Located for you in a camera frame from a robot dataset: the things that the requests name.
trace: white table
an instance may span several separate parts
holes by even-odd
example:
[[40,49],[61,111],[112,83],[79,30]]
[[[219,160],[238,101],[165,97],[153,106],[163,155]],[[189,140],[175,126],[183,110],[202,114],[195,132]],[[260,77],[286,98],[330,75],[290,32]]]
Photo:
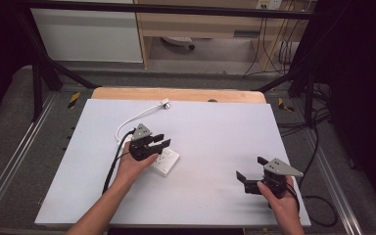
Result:
[[[239,170],[250,179],[261,179],[258,156],[289,162],[270,106],[170,103],[170,110],[141,117],[126,125],[120,134],[142,122],[154,134],[170,138],[170,148],[181,159],[168,177],[145,170],[126,195],[111,226],[276,225],[265,198],[245,194],[235,174]],[[88,100],[35,223],[74,224],[101,196],[118,147],[117,128],[155,104],[158,101]],[[297,192],[302,225],[310,226]]]

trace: black metal frame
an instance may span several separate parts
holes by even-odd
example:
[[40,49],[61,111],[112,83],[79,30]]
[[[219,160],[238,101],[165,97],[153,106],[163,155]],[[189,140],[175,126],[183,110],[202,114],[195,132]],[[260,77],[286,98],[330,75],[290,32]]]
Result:
[[[243,18],[271,18],[271,19],[293,19],[293,20],[324,20],[329,17],[326,13],[311,12],[288,12],[288,11],[266,11],[258,9],[231,9],[215,7],[193,7],[193,6],[168,6],[168,5],[145,5],[145,4],[120,4],[120,3],[94,3],[94,2],[71,2],[71,1],[49,1],[49,0],[19,0],[13,3],[12,13],[27,35],[29,44],[32,47],[33,76],[34,76],[34,119],[42,112],[42,91],[41,77],[45,80],[50,90],[60,90],[63,83],[56,71],[63,73],[69,78],[77,81],[87,88],[97,88],[93,84],[78,76],[67,68],[53,61],[47,54],[45,47],[25,17],[25,11],[34,9],[57,9],[75,11],[98,11],[98,12],[133,12],[133,13],[157,13],[157,14],[180,14],[180,15],[205,15],[205,16],[226,16]],[[286,74],[286,78],[270,83],[258,91],[265,92],[270,88],[282,83],[294,75],[294,72]]]

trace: gray carpet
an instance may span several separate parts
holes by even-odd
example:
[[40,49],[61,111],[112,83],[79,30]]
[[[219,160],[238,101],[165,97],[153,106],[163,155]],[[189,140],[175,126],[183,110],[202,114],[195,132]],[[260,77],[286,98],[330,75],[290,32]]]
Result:
[[[249,90],[266,84],[272,77],[241,78],[235,75],[198,75],[148,72],[82,72],[88,80],[105,86],[144,86]],[[267,102],[272,105],[278,122],[299,122],[296,112],[278,109],[278,98],[292,104],[288,99],[284,83],[266,94]],[[32,118],[30,72],[21,70],[0,108],[0,173],[17,148]],[[31,148],[18,169],[13,182],[0,203],[0,228],[52,230],[33,223],[39,210],[38,203],[45,197],[57,167],[63,157],[64,148],[69,144],[68,137],[76,125],[85,100],[91,96],[91,90],[84,90],[74,109],[67,109],[73,91],[63,91],[51,109],[49,116],[36,136]],[[329,163],[335,170],[348,197],[352,210],[365,234],[376,234],[376,195],[362,171],[349,167],[349,160],[333,123],[323,122],[319,126],[320,144],[326,152]],[[312,154],[307,135],[304,131],[283,138],[291,164],[304,170]],[[314,162],[305,179],[304,195],[317,195],[331,198],[324,179]],[[309,201],[305,205],[313,217],[332,221],[333,216],[324,204]],[[333,227],[313,224],[307,228],[308,234],[346,234],[341,220]],[[262,234],[262,229],[248,229],[248,234]]]

